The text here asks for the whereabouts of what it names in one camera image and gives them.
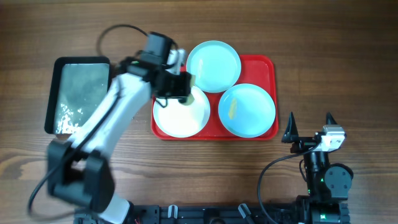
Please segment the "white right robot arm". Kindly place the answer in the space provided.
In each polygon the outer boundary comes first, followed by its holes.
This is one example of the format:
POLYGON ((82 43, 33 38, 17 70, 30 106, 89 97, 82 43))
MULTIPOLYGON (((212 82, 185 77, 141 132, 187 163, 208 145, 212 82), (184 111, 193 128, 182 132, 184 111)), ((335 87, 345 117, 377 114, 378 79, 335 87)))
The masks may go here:
POLYGON ((290 152, 303 157, 301 173, 308 195, 299 195, 295 203, 295 221, 312 224, 347 224, 351 222, 348 205, 353 171, 341 163, 332 164, 329 154, 340 149, 346 139, 344 129, 331 113, 326 124, 313 137, 300 137, 293 114, 289 115, 283 143, 291 143, 290 152))

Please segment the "yellow green sponge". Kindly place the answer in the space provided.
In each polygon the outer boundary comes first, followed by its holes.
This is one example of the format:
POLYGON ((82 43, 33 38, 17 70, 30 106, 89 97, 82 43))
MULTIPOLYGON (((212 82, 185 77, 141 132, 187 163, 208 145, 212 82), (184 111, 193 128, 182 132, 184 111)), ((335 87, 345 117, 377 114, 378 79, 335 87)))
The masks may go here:
POLYGON ((192 95, 192 87, 195 85, 195 76, 190 75, 190 80, 189 80, 189 88, 188 88, 188 95, 184 96, 183 98, 179 99, 178 102, 181 105, 188 106, 193 103, 195 100, 194 96, 192 95))

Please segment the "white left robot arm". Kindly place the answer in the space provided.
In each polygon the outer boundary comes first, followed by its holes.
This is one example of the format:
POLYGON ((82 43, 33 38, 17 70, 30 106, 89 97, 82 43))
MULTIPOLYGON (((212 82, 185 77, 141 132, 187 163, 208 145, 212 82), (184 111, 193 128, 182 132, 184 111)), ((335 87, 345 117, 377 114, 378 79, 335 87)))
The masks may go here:
POLYGON ((50 196, 77 205, 106 223, 132 223, 133 204, 115 192, 109 160, 134 115, 153 97, 186 100, 192 75, 180 54, 160 60, 129 57, 99 107, 68 139, 47 147, 50 196))

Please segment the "white round plate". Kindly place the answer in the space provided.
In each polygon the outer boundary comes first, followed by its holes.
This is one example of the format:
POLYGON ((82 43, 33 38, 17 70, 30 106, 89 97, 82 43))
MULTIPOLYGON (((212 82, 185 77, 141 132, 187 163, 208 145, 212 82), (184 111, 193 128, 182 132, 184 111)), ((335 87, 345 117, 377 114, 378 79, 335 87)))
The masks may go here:
POLYGON ((175 138, 187 138, 198 134, 210 118, 210 102, 198 87, 191 89, 193 101, 189 105, 181 104, 177 99, 157 98, 154 102, 152 115, 157 127, 166 135, 175 138))

